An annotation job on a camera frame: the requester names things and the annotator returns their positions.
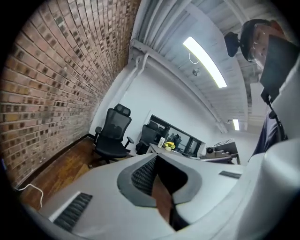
wooden floor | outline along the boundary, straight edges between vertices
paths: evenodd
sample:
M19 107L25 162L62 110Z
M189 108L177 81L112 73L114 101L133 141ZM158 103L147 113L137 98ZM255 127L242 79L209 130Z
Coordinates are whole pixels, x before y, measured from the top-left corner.
M88 163L95 158L99 158L97 154L94 154L94 156L91 155L93 148L94 145L91 138L87 137L83 139L56 159L31 182L31 184L43 190L43 204L45 204L52 195L89 171ZM101 161L99 164L104 165L106 163L105 161ZM39 210L40 197L41 193L38 190L28 187L22 192L21 201ZM156 177L154 181L152 197L156 199L157 208L162 217L169 222L172 198L159 177Z

brick wall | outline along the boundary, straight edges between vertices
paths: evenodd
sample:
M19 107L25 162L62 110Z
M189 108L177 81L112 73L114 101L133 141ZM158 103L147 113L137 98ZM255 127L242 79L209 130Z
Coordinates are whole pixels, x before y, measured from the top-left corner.
M25 23L0 86L0 141L15 185L88 133L128 61L140 0L50 0Z

chair headrest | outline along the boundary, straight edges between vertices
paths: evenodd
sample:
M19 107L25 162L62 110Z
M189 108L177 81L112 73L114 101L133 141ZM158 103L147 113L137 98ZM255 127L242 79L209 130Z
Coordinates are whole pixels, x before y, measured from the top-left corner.
M119 112L119 113L121 113L121 114L123 114L123 115L125 115L125 116L130 116L130 114L131 114L131 111L130 111L130 109L129 108L127 108L127 107L125 107L125 106L123 106L123 105L121 105L120 103L118 103L115 107L114 107L114 110L116 110L117 112Z
M158 125L155 122L150 122L148 123L148 127L153 129L153 130L157 130L158 129Z

fluorescent light fixture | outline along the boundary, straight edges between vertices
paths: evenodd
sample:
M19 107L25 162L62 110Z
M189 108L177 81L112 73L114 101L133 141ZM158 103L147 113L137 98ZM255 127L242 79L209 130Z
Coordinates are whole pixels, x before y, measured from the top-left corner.
M183 45L192 52L193 55L206 67L212 78L215 80L219 88L227 87L227 84L220 73L219 69L207 54L207 52L192 37L188 37Z
M239 120L238 119L233 119L233 124L234 124L235 130L239 131L240 130Z

person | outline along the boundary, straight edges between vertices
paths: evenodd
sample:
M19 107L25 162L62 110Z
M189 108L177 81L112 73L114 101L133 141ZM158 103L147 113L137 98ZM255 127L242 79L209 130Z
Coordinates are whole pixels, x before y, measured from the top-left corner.
M264 87L264 94L267 93L263 99L271 107L270 104L278 96L281 85L299 58L300 48L288 41L274 20L252 19L243 24L240 40L238 34L233 32L226 34L224 40L230 57L234 57L240 47L244 58L255 62L262 70L260 83ZM283 140L281 127L274 112L270 111L253 155L266 152Z

